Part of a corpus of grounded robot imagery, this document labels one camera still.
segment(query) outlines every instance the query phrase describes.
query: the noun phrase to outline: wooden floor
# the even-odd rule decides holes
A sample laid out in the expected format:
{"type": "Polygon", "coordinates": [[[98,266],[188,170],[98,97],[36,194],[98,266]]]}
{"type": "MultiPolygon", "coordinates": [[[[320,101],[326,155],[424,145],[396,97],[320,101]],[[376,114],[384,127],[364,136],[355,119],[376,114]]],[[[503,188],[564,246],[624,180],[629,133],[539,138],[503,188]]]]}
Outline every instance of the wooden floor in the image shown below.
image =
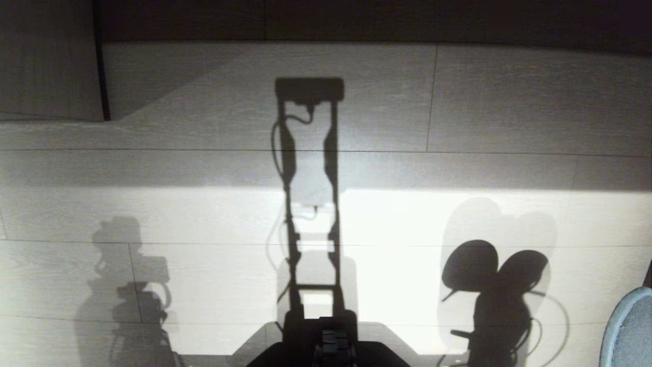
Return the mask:
{"type": "MultiPolygon", "coordinates": [[[[283,316],[287,278],[271,153],[281,76],[344,80],[342,276],[361,338],[398,340],[406,360],[462,354],[450,331],[473,330],[478,293],[442,302],[441,276],[483,239],[500,264],[524,249],[548,259],[520,366],[594,366],[615,305],[645,278],[650,59],[233,42],[113,43],[104,57],[113,121],[0,124],[3,366],[112,366],[116,351],[149,366],[153,294],[179,354],[244,366],[279,341],[265,325],[283,316]]],[[[300,172],[317,172],[297,179],[321,185],[323,137],[292,129],[300,172]]]]}

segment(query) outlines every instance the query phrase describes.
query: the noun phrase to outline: blue chair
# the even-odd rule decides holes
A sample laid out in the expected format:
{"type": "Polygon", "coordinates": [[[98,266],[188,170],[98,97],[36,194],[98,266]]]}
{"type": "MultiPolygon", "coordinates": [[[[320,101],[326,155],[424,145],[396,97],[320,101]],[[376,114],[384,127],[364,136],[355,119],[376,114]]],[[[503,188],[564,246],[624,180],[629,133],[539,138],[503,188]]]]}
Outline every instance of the blue chair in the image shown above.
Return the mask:
{"type": "Polygon", "coordinates": [[[602,339],[600,367],[652,366],[652,289],[631,291],[616,306],[602,339]]]}

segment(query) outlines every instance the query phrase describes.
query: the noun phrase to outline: floor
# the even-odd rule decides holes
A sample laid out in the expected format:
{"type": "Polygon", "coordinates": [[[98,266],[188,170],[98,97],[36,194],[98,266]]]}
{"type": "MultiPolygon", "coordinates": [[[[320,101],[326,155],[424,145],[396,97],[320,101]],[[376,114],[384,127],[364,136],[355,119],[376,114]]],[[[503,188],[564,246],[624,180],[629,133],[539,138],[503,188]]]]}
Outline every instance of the floor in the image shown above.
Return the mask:
{"type": "MultiPolygon", "coordinates": [[[[442,301],[443,275],[460,245],[484,240],[498,266],[523,250],[547,262],[523,296],[536,321],[519,365],[597,365],[611,312],[645,278],[649,59],[283,42],[111,43],[104,57],[112,121],[0,123],[3,365],[149,366],[164,330],[180,355],[244,366],[280,341],[284,76],[344,81],[342,282],[361,340],[412,366],[463,355],[451,330],[474,329],[479,290],[442,301]]],[[[289,127],[306,197],[329,184],[328,112],[289,127]]],[[[474,259],[468,274],[484,266],[474,259]]]]}

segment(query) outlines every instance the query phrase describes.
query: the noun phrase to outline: dark wall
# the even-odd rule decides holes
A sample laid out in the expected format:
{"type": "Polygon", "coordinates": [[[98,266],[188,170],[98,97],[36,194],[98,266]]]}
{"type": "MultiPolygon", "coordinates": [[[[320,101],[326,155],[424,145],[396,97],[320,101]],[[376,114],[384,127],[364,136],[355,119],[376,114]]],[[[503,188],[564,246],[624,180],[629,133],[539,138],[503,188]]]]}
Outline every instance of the dark wall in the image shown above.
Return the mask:
{"type": "Polygon", "coordinates": [[[105,42],[481,42],[652,54],[642,1],[94,1],[105,42]]]}

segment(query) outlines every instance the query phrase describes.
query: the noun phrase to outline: floor plank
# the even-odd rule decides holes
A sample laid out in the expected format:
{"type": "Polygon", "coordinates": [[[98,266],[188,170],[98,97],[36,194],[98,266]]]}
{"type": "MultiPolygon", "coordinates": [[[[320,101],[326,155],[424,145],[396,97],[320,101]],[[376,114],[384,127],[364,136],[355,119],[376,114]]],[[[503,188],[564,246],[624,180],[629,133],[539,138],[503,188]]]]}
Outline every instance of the floor plank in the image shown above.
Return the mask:
{"type": "Polygon", "coordinates": [[[258,327],[275,319],[276,270],[265,246],[144,244],[132,250],[136,281],[151,283],[139,293],[141,310],[147,293],[166,299],[171,323],[241,323],[258,327]]]}
{"type": "MultiPolygon", "coordinates": [[[[166,358],[162,349],[178,354],[230,355],[255,332],[251,325],[182,325],[171,327],[174,331],[166,335],[152,324],[8,316],[0,316],[0,327],[4,331],[0,334],[0,358],[9,366],[26,367],[160,366],[166,358]],[[166,340],[170,347],[161,348],[159,343],[166,340]]],[[[256,347],[259,344],[260,336],[254,337],[247,351],[259,353],[263,349],[256,347]]],[[[252,358],[241,353],[235,360],[252,358]]]]}
{"type": "Polygon", "coordinates": [[[7,232],[5,230],[5,222],[3,221],[2,208],[0,208],[0,240],[7,239],[7,232]]]}
{"type": "MultiPolygon", "coordinates": [[[[560,366],[572,366],[586,361],[597,364],[605,327],[605,323],[544,327],[534,324],[531,336],[519,350],[520,362],[517,366],[540,366],[552,361],[560,366]]],[[[273,340],[281,341],[282,335],[276,325],[268,324],[267,330],[268,336],[272,336],[273,340]]],[[[358,325],[358,335],[360,341],[386,345],[410,366],[435,366],[440,362],[443,362],[442,366],[448,366],[468,359],[467,342],[459,349],[437,342],[438,327],[361,323],[358,325]]]]}
{"type": "Polygon", "coordinates": [[[265,350],[263,326],[255,324],[178,324],[163,325],[173,350],[183,355],[186,366],[246,366],[265,350]],[[208,358],[188,358],[206,356],[208,358]],[[209,359],[210,364],[200,363],[209,359]]]}
{"type": "Polygon", "coordinates": [[[428,151],[651,155],[652,63],[440,46],[428,151]]]}
{"type": "Polygon", "coordinates": [[[580,157],[560,240],[570,246],[648,246],[651,180],[650,158],[580,157]]]}
{"type": "MultiPolygon", "coordinates": [[[[441,257],[438,257],[442,264],[453,249],[442,249],[441,257]]],[[[499,265],[521,250],[497,247],[499,265]]],[[[547,257],[549,268],[534,290],[545,293],[546,297],[528,294],[526,303],[532,316],[541,324],[564,325],[607,322],[620,299],[640,286],[649,266],[652,247],[557,247],[539,248],[537,251],[547,257]]],[[[439,299],[444,299],[450,291],[449,287],[440,284],[439,299]]],[[[473,325],[477,295],[475,292],[459,292],[434,306],[438,325],[473,325]]]]}
{"type": "Polygon", "coordinates": [[[0,241],[0,263],[3,315],[140,320],[136,290],[117,292],[133,281],[126,244],[0,241]]]}
{"type": "Polygon", "coordinates": [[[0,146],[268,150],[275,79],[332,76],[345,85],[341,150],[423,152],[435,52],[434,45],[109,44],[115,121],[3,125],[0,146]]]}
{"type": "MultiPolygon", "coordinates": [[[[307,168],[322,169],[322,154],[308,158],[307,168]]],[[[509,194],[500,191],[506,189],[569,190],[574,165],[573,157],[553,155],[341,153],[345,236],[353,236],[353,243],[364,243],[364,236],[373,242],[379,233],[362,231],[372,211],[387,224],[418,229],[412,239],[435,243],[437,232],[429,234],[428,228],[444,225],[462,200],[489,191],[505,198],[509,194]],[[449,195],[459,191],[467,192],[449,195]],[[405,210],[413,214],[402,214],[405,210]],[[352,231],[352,225],[360,230],[352,231]]],[[[124,216],[138,220],[144,242],[278,243],[270,233],[280,220],[284,194],[268,152],[3,152],[0,167],[0,204],[12,239],[89,242],[99,223],[124,216]]],[[[308,176],[303,184],[312,187],[317,179],[308,176]]],[[[526,199],[530,209],[515,197],[507,200],[520,205],[517,211],[558,212],[567,195],[540,194],[532,191],[526,199]]],[[[388,228],[397,236],[405,232],[388,228]]],[[[110,234],[102,241],[130,242],[124,233],[110,234]]]]}

